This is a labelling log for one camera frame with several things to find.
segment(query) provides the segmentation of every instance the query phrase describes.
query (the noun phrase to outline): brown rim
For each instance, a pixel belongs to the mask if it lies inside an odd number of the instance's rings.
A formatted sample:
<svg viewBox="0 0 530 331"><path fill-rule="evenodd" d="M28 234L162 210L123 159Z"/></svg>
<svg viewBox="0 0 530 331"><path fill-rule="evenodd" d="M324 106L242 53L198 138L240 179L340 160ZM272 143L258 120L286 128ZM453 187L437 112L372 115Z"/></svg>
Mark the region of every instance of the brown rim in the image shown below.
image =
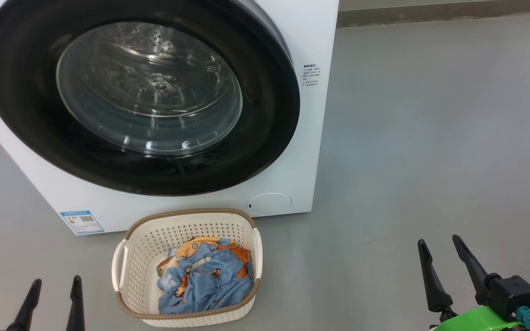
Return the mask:
<svg viewBox="0 0 530 331"><path fill-rule="evenodd" d="M255 224L255 221L246 214L246 212L242 212L237 209L232 208L203 208L203 209L185 209L185 210L176 210L176 211L169 211L169 212L162 212L160 214L154 214L151 216L146 216L145 218L142 218L135 224L133 224L128 232L126 232L126 236L124 239L128 240L130 239L130 235L132 235L132 232L136 230L141 224L145 222L149 222L152 220L156 220L158 218L164 218L164 217L170 217L170 216L179 216L179 215L189 215L189 214L209 214L213 212L220 212L220 213L226 213L226 214L236 214L239 216L242 216L244 219L251 224L253 228L257 228L257 225ZM218 308L214 310L207 310L205 312L195 312L195 313L187 313L187 314L169 314L169 315L163 315L163 314L141 314L137 313L134 310L130 309L126 302L124 302L124 299L122 298L122 293L120 291L116 291L116 297L118 299L118 304L120 305L120 308L124 311L124 313L132 316L133 318L137 319L151 319L151 320L171 320L171 319L191 319L191 318L202 318L205 316L212 316L216 314L222 314L227 312L232 312L233 310L237 310L244 306L245 304L248 304L253 297L257 294L257 290L259 289L259 285L261 285L261 278L257 278L254 281L253 289L248 294L246 298L244 298L241 302L234 304L232 306L224 307L224 308Z"/></svg>

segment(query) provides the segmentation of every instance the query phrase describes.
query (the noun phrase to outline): blue and white sticker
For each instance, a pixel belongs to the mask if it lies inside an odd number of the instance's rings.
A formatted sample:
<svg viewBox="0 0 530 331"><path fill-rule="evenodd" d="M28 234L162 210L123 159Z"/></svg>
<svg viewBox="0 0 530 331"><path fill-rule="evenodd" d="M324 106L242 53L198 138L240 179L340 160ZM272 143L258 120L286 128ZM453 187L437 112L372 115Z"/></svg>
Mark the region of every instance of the blue and white sticker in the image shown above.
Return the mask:
<svg viewBox="0 0 530 331"><path fill-rule="evenodd" d="M89 210L61 212L61 216L63 216L75 234L105 232Z"/></svg>

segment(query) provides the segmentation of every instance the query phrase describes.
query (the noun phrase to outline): baseboard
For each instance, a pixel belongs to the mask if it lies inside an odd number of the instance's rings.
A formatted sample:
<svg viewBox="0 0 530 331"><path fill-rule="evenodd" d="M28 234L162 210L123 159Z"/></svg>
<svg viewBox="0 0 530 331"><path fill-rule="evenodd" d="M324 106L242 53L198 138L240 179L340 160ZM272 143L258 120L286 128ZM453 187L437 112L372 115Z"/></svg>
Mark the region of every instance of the baseboard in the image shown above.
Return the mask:
<svg viewBox="0 0 530 331"><path fill-rule="evenodd" d="M424 6L340 11L337 28L399 23L453 21L530 13L530 0L487 0Z"/></svg>

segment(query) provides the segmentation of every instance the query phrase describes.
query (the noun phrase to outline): perforated basket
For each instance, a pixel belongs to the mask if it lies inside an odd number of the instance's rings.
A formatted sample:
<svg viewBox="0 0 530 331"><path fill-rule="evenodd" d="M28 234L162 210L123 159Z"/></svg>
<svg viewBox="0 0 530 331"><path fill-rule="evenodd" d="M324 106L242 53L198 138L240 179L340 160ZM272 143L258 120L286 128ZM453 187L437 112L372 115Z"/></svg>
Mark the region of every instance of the perforated basket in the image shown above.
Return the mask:
<svg viewBox="0 0 530 331"><path fill-rule="evenodd" d="M158 299L164 292L156 286L156 266L167 258L169 250L200 235L230 238L250 251L253 290L233 306L189 314L159 314ZM261 235L250 216L236 209L189 209L147 216L136 222L114 252L112 284L122 310L150 325L213 325L237 320L248 313L261 283L262 269Z"/></svg>

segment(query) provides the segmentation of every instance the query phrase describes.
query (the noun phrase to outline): washing machine door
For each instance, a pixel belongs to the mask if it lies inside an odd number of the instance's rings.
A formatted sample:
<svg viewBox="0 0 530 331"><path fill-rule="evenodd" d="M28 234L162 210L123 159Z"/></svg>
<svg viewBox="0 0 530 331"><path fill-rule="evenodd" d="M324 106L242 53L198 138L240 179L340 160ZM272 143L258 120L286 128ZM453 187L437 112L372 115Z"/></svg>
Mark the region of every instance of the washing machine door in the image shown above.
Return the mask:
<svg viewBox="0 0 530 331"><path fill-rule="evenodd" d="M246 181L281 155L300 109L288 51L255 8L9 0L0 116L42 158L115 190L190 195Z"/></svg>

